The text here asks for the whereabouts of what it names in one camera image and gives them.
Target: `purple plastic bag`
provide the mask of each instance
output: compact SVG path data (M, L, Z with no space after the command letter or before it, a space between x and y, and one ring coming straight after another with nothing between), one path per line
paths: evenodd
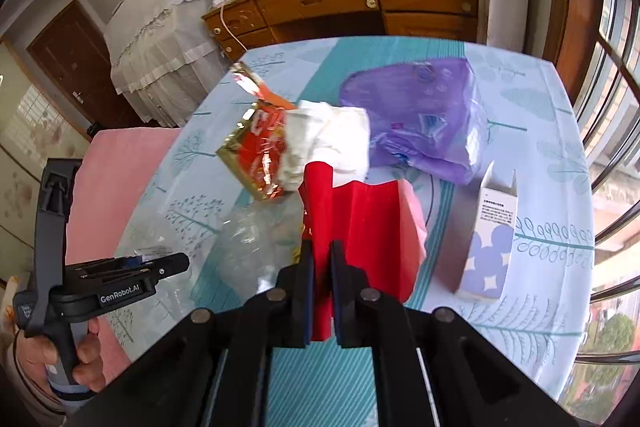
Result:
M487 121L466 58L353 73L340 102L369 115L372 167L406 163L457 184L468 184L480 167Z

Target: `pink cloth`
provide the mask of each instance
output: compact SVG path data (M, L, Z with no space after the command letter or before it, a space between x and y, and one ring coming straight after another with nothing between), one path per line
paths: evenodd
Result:
M129 217L180 129L138 127L100 131L76 175L74 203L66 227L66 263L112 257ZM107 382L130 360L106 318L100 343Z

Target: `brown door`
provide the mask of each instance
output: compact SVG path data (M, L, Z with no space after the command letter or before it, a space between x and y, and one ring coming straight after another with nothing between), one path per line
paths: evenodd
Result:
M34 60L92 122L108 128L143 125L111 83L107 45L72 1L27 48Z

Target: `white tissue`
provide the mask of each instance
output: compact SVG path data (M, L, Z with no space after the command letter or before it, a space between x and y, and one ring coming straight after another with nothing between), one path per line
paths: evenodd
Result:
M280 159L278 180L285 190L297 190L305 165L317 161L334 168L334 187L363 182L369 170L369 136L364 109L301 100L285 116L287 150Z

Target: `door frame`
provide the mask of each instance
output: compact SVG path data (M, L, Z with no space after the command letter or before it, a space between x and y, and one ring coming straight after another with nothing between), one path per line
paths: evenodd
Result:
M85 110L85 108L82 106L81 103L78 102L78 100L75 99L75 97L73 97L71 94L69 94L68 92L66 92L65 88L59 83L59 81L57 80L57 78L51 74L51 72L47 69L47 67L42 63L42 61L38 58L38 55L33 53L32 47L33 45L40 39L40 37L43 35L43 33L54 23L56 22L56 20L58 20L61 16L63 16L72 6L76 6L81 12L82 14L85 16L85 18L87 19L87 21L89 22L89 24L98 32L98 34L100 34L101 36L103 35L103 33L100 31L100 29L95 25L95 23L92 21L91 17L89 17L88 13L84 10L84 8L82 7L82 4L78 1L78 0L72 0L69 4L67 4L62 10L60 10L60 12L53 17L53 19L51 19L46 26L44 26L43 29L40 30L40 32L38 33L38 35L33 39L33 41L30 42L30 44L27 46L27 52L31 55L31 58L33 58L33 60L36 62L36 64L40 67L40 69L49 77L49 80L51 80L51 82L53 82L55 84L55 86L60 90L60 92L62 93L62 95L73 104L73 106L91 123L95 123L95 118L93 116L91 116L90 114L87 113L87 111Z
M68 114L65 113L65 111L63 111L60 106L58 105L58 103L53 99L53 97L47 92L47 90L42 86L42 83L39 81L39 79L37 79L36 75L34 75L33 73L31 73L31 70L28 68L28 66L24 63L24 61L22 60L22 58L20 57L20 55L17 54L17 52L15 51L13 45L11 44L11 42L8 41L8 39L6 38L6 36L0 36L0 43L4 44L7 49L9 50L9 54L13 57L13 59L15 60L15 63L18 64L18 67L20 68L20 70L22 71L22 73L24 73L24 75L29 79L30 83L33 84L33 86L36 87L36 89L38 89L38 91L41 93L41 95L47 100L47 102L49 102L49 104L60 114L62 115L62 117L66 120L66 123L68 123L71 127L73 127L76 131L78 131L79 134L81 134L81 136L87 140L89 140L89 142L92 141L92 137L89 136L86 133L86 129L83 129L82 127L80 127L77 123L76 120L74 118L71 118ZM66 95L66 92L63 91L62 89L60 89L60 91L62 92L62 94L65 95L65 98L68 98L68 96Z

